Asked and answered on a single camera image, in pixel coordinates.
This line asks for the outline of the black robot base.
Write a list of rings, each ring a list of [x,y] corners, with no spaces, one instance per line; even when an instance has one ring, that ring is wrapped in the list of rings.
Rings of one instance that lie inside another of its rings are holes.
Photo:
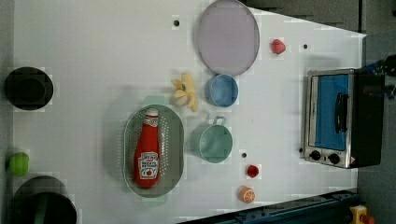
[[[78,212],[65,184],[41,175],[23,183],[12,205],[11,224],[77,224]]]

